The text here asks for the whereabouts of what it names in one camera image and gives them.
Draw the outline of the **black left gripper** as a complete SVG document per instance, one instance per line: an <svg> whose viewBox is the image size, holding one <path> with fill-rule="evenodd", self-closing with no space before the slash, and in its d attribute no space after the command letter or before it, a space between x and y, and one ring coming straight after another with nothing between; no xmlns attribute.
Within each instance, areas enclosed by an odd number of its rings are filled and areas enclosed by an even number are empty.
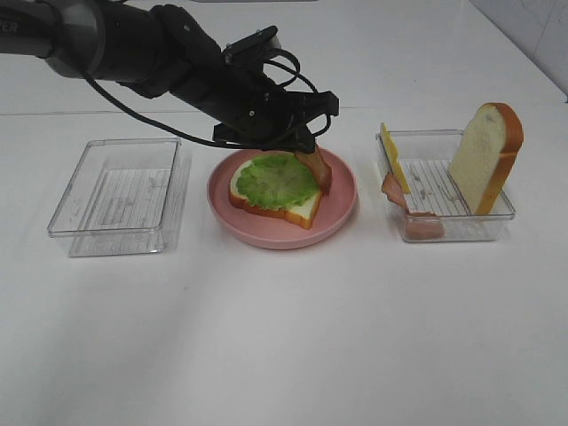
<svg viewBox="0 0 568 426"><path fill-rule="evenodd" d="M151 13L172 55L173 69L158 81L218 121L213 131L217 145L314 151L317 136L308 124L338 115L339 99L331 91L287 91L264 72L271 59L281 56L292 63L292 77L301 76L297 58L280 46L277 27L222 49L185 9L166 4Z"/></svg>

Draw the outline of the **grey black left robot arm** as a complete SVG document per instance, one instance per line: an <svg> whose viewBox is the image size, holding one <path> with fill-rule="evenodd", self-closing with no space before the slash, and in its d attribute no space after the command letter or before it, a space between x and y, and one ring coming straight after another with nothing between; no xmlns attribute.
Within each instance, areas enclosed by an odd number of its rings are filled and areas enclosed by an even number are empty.
<svg viewBox="0 0 568 426"><path fill-rule="evenodd" d="M312 153L317 134L309 123L339 113L334 93L292 91L265 73L286 58L284 70L302 78L276 27L221 48L173 4L144 10L123 1L4 1L1 50L43 59L96 91L110 81L146 99L170 94L216 120L213 147Z"/></svg>

